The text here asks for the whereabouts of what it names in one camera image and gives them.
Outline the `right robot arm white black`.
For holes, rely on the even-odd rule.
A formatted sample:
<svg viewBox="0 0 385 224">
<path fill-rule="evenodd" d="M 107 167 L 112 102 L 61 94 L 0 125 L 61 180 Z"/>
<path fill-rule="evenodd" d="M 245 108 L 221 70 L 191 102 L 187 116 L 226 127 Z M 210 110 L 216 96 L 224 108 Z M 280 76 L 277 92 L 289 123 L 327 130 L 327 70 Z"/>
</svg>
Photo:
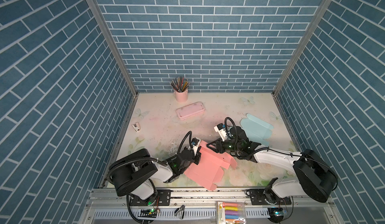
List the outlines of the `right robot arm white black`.
<svg viewBox="0 0 385 224">
<path fill-rule="evenodd" d="M 292 178 L 270 180 L 263 191 L 265 201 L 275 205 L 279 200 L 294 196 L 308 196 L 319 203 L 327 202 L 336 189 L 337 174 L 313 150 L 290 152 L 267 147 L 251 141 L 239 126 L 218 125 L 220 138 L 206 147 L 215 153 L 227 153 L 238 160 L 269 164 L 295 174 Z"/>
</svg>

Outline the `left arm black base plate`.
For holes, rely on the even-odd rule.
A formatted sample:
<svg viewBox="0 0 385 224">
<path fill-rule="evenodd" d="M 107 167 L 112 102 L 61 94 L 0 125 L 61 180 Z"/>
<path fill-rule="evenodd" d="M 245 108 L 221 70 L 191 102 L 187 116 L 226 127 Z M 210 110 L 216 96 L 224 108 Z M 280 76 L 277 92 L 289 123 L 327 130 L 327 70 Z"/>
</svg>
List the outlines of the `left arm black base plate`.
<svg viewBox="0 0 385 224">
<path fill-rule="evenodd" d="M 152 194 L 149 198 L 142 200 L 138 196 L 131 195 L 129 199 L 130 206 L 142 206 L 142 207 L 150 207 L 150 206 L 169 206 L 171 198 L 171 190 L 170 189 L 160 189 L 157 190 L 154 194 Z"/>
</svg>

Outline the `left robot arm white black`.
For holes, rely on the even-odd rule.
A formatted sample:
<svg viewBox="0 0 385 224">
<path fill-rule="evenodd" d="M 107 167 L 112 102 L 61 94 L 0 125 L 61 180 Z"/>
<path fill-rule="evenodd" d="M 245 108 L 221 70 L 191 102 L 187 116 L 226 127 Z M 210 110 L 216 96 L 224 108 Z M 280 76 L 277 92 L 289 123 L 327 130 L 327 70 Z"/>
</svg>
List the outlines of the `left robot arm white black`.
<svg viewBox="0 0 385 224">
<path fill-rule="evenodd" d="M 171 183 L 183 175 L 191 165 L 198 165 L 201 147 L 187 148 L 175 156 L 160 161 L 150 156 L 147 149 L 140 149 L 115 161 L 107 174 L 107 181 L 114 185 L 119 197 L 138 198 L 147 206 L 154 203 L 158 192 L 153 179 Z"/>
</svg>

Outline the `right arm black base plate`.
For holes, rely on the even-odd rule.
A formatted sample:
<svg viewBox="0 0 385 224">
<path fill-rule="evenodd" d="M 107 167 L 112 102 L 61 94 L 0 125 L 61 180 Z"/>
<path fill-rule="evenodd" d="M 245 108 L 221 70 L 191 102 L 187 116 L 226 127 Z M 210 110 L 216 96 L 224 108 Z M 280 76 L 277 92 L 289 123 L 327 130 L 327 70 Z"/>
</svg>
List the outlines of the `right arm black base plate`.
<svg viewBox="0 0 385 224">
<path fill-rule="evenodd" d="M 248 189 L 245 191 L 247 197 L 250 198 L 251 204 L 253 206 L 261 206 L 261 205 L 291 205 L 291 198 L 280 198 L 271 190 L 266 191 L 263 188 L 254 188 Z"/>
</svg>

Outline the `pink paper box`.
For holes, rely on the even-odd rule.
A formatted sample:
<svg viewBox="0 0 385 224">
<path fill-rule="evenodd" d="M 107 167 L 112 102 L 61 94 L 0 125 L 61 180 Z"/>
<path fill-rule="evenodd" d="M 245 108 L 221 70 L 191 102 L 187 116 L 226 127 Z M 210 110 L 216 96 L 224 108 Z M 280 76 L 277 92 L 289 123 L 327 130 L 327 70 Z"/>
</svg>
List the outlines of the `pink paper box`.
<svg viewBox="0 0 385 224">
<path fill-rule="evenodd" d="M 224 169 L 232 167 L 236 169 L 237 162 L 228 153 L 215 153 L 207 147 L 207 142 L 200 144 L 201 158 L 199 164 L 191 164 L 184 175 L 193 180 L 199 186 L 209 191 L 217 188 L 216 183 L 220 182 L 224 176 Z"/>
</svg>

